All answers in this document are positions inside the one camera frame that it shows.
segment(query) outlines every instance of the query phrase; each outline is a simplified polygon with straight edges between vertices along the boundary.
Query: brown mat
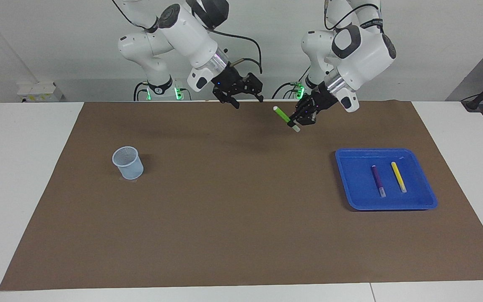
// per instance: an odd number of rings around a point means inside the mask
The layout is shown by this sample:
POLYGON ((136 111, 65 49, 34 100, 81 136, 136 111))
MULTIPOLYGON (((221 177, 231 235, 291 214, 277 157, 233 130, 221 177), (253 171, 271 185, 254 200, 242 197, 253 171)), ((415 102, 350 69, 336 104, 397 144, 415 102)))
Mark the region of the brown mat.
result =
POLYGON ((411 103, 299 134, 273 105, 85 104, 0 290, 483 279, 483 226, 411 103), (124 145, 136 182, 111 164, 124 145), (342 147, 411 149, 439 207, 354 211, 342 147))

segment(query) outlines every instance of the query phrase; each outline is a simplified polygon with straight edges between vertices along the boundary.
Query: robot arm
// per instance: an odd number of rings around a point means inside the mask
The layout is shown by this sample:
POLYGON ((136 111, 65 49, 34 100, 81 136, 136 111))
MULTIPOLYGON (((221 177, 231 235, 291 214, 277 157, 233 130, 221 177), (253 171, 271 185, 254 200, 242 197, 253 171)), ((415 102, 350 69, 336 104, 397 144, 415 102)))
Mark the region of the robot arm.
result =
POLYGON ((253 94, 262 102, 263 97, 260 95, 262 82, 251 73, 246 77, 241 77, 229 62, 226 54, 219 49, 217 42, 209 36, 206 29, 194 16, 196 14, 207 27, 212 29, 226 20, 228 3, 226 1, 217 3, 202 1, 204 6, 202 8, 201 3, 197 3, 195 0, 187 2, 192 7, 192 12, 182 8, 179 4, 173 4, 161 14, 158 27, 174 49, 188 58, 193 66, 187 80, 189 86, 195 91, 201 91, 209 82, 213 82, 215 84, 213 94, 219 101, 230 103, 237 109, 239 103, 232 97, 235 94, 253 94), (217 4, 223 4, 222 9, 218 8, 217 4), (216 11, 223 12, 222 17, 217 19, 217 14, 215 14, 215 17, 212 18, 205 8, 215 8, 216 11))
POLYGON ((122 0, 119 8, 130 22, 144 30, 123 36, 119 51, 129 61, 140 65, 146 74, 147 86, 155 97, 175 95, 167 64, 156 56, 173 50, 167 38, 158 30, 158 17, 151 0, 122 0))
MULTIPOLYGON (((374 16, 367 11, 363 14, 362 20, 365 21, 364 23, 373 21, 374 16)), ((396 58, 395 47, 382 33, 382 28, 374 25, 366 28, 349 24, 338 29, 337 33, 330 34, 332 36, 330 56, 339 58, 340 63, 325 75, 323 81, 312 90, 311 94, 306 94, 297 103, 295 112, 290 116, 292 121, 301 125, 314 124, 316 115, 335 103, 341 103, 347 112, 354 112, 359 108, 355 92, 363 84, 381 74, 396 58)))
POLYGON ((305 78, 309 89, 314 89, 324 80, 324 77, 340 63, 340 59, 333 53, 331 46, 338 31, 352 24, 354 15, 352 7, 359 7, 355 11, 360 27, 370 32, 382 32, 383 19, 379 6, 380 0, 327 0, 324 4, 326 22, 334 24, 334 31, 310 31, 303 37, 301 48, 309 57, 311 67, 305 78))

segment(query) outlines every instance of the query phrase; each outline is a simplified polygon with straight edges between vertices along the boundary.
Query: light blue cup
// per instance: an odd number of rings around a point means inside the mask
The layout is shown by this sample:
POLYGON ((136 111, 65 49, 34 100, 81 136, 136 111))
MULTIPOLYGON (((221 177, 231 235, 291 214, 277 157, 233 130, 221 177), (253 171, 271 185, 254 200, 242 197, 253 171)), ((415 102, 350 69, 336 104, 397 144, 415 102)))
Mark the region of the light blue cup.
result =
POLYGON ((134 147, 118 149, 113 153, 112 161, 127 180, 135 180, 143 174, 143 164, 140 161, 139 152, 134 147))

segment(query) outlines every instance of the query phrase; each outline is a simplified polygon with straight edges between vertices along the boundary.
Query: white table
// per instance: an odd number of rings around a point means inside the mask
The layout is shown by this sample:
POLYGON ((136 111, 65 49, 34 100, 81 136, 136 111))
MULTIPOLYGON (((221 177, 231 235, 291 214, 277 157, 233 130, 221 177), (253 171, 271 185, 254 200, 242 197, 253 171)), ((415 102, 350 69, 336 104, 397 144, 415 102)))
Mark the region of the white table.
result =
MULTIPOLYGON (((0 282, 82 103, 0 104, 0 282)), ((460 103, 417 102, 441 154, 483 223, 483 117, 460 103)), ((0 292, 0 301, 483 301, 483 281, 0 292)))

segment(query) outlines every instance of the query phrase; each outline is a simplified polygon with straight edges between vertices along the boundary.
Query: blue object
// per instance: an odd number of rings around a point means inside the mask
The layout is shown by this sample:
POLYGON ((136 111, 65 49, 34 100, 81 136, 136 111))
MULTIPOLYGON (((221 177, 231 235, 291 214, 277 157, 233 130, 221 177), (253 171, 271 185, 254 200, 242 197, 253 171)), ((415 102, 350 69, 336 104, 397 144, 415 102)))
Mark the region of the blue object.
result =
POLYGON ((408 149, 340 149, 337 163, 349 204, 360 211, 431 210, 437 198, 416 156, 408 149), (396 162, 407 193, 402 193, 392 170, 396 162), (372 166, 377 166, 387 197, 374 184, 372 166))

